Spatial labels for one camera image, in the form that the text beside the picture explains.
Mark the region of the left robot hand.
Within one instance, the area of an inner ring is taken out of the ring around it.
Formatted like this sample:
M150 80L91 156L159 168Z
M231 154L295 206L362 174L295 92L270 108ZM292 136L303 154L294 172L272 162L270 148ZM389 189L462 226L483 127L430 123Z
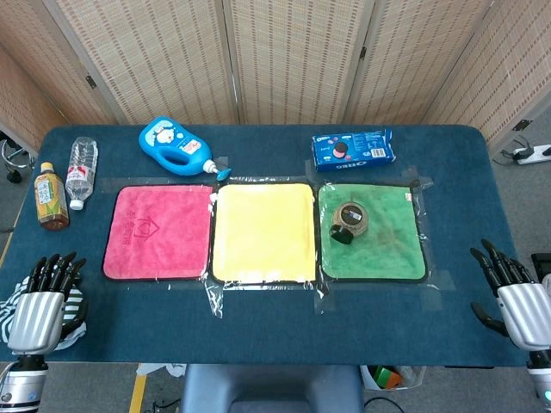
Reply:
M50 354L85 335L89 303L77 284L86 260L76 255L43 256L1 303L1 340L13 354Z

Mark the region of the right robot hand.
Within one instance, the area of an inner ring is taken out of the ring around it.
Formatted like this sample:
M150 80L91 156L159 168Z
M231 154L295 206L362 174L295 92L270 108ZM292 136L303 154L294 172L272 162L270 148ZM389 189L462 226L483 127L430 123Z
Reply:
M550 349L550 295L518 260L508 257L493 243L481 240L483 250L472 248L486 277L502 318L490 317L476 302L470 304L476 318L489 330L511 339L529 352Z

